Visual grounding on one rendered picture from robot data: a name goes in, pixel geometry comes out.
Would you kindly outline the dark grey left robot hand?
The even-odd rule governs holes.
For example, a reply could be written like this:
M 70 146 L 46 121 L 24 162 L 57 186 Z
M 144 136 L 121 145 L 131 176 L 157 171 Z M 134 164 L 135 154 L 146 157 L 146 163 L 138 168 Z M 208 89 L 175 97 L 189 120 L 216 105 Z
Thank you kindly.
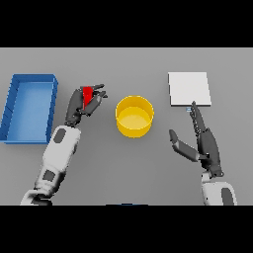
M 93 88 L 93 99 L 86 108 L 83 108 L 83 87 L 85 86 L 76 89 L 69 100 L 64 122 L 68 127 L 76 127 L 83 116 L 90 117 L 101 105 L 102 100 L 108 97 L 106 92 L 102 91 L 102 88 L 105 87 L 104 84 L 92 85 L 90 87 Z

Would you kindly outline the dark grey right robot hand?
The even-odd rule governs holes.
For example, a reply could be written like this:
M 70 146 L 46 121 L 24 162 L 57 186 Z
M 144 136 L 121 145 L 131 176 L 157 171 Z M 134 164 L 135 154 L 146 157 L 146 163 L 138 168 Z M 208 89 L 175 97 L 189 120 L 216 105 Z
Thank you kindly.
M 177 133 L 170 129 L 169 135 L 173 150 L 192 162 L 201 162 L 202 167 L 211 174 L 212 178 L 222 177 L 224 173 L 221 169 L 215 137 L 211 129 L 205 126 L 203 116 L 196 102 L 191 105 L 190 117 L 197 138 L 197 149 L 180 140 Z

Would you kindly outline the red beaker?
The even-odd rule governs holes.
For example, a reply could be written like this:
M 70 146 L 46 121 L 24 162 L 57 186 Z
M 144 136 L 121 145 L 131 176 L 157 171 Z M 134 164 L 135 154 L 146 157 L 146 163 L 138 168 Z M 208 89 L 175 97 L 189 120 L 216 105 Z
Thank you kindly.
M 90 86 L 85 86 L 82 88 L 83 92 L 83 108 L 86 108 L 87 105 L 93 99 L 93 88 Z

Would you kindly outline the pale square scale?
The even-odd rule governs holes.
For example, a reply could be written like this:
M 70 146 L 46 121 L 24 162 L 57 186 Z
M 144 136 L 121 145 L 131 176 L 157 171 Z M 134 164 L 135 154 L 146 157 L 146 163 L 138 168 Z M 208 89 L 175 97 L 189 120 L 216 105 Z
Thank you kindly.
M 211 94 L 205 72 L 169 72 L 168 85 L 170 104 L 174 107 L 210 107 Z

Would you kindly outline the yellow bowl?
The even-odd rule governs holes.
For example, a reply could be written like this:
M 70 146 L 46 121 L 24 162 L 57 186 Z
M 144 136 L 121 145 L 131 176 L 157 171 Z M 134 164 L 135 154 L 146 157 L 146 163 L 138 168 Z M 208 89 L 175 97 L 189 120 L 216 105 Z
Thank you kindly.
M 154 118 L 152 104 L 144 97 L 129 95 L 120 100 L 115 109 L 119 132 L 128 138 L 145 136 Z

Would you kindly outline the blue tray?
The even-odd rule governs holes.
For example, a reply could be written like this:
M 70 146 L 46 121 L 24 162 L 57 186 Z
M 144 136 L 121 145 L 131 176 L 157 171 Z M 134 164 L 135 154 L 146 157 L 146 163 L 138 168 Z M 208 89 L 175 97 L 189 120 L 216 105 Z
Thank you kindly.
M 13 74 L 0 123 L 0 142 L 48 144 L 57 86 L 54 74 Z

